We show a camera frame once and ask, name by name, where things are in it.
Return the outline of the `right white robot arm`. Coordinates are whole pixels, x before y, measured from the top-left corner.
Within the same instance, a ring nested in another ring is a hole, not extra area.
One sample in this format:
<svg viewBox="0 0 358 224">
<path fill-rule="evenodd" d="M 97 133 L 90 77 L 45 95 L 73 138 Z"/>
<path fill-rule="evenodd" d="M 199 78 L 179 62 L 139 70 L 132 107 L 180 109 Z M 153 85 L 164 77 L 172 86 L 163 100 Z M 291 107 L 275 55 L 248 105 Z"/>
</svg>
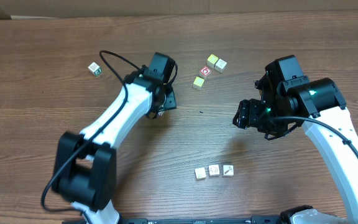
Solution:
<svg viewBox="0 0 358 224">
<path fill-rule="evenodd" d="M 261 98 L 242 100 L 233 124 L 256 128 L 271 141 L 297 127 L 316 146 L 342 197 L 346 223 L 358 223 L 358 135 L 346 100 L 329 78 L 255 83 Z"/>
</svg>

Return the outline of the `animal picture wooden block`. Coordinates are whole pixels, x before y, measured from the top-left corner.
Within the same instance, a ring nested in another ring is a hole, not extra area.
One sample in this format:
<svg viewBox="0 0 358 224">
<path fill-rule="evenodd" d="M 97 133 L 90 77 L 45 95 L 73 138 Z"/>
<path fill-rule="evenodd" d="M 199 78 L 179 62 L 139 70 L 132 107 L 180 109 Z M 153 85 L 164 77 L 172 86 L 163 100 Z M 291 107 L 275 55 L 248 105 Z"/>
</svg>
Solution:
<svg viewBox="0 0 358 224">
<path fill-rule="evenodd" d="M 209 176 L 210 177 L 216 177 L 220 175 L 219 165 L 213 164 L 208 166 L 209 169 Z"/>
</svg>

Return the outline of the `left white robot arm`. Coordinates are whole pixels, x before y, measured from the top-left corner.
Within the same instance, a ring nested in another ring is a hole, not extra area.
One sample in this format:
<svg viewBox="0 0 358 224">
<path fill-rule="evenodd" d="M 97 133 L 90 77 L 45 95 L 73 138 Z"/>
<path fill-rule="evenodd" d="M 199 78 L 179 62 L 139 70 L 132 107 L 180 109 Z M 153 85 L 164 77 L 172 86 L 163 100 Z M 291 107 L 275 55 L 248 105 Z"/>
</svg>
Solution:
<svg viewBox="0 0 358 224">
<path fill-rule="evenodd" d="M 141 68 L 123 78 L 117 98 L 78 134 L 65 132 L 58 141 L 52 189 L 83 216 L 83 223 L 118 223 L 112 204 L 117 150 L 143 116 L 176 107 L 172 70 Z"/>
</svg>

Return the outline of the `yellow G letter block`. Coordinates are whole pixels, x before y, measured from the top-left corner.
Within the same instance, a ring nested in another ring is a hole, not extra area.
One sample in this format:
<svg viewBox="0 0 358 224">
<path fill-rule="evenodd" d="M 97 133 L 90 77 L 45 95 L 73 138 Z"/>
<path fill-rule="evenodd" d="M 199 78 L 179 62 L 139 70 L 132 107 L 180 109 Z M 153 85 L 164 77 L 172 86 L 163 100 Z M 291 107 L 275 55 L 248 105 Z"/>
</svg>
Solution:
<svg viewBox="0 0 358 224">
<path fill-rule="evenodd" d="M 206 178 L 206 171 L 204 167 L 195 169 L 195 176 L 197 180 L 202 180 Z"/>
</svg>

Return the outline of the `hammer picture wooden block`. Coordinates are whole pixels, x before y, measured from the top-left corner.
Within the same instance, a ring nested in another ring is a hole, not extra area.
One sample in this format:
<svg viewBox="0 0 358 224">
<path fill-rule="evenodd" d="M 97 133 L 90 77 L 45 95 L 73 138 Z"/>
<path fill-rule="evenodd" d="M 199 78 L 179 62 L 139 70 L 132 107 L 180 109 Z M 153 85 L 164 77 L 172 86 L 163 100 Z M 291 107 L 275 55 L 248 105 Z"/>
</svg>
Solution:
<svg viewBox="0 0 358 224">
<path fill-rule="evenodd" d="M 231 177 L 234 175 L 234 166 L 233 165 L 223 165 L 223 176 Z"/>
</svg>

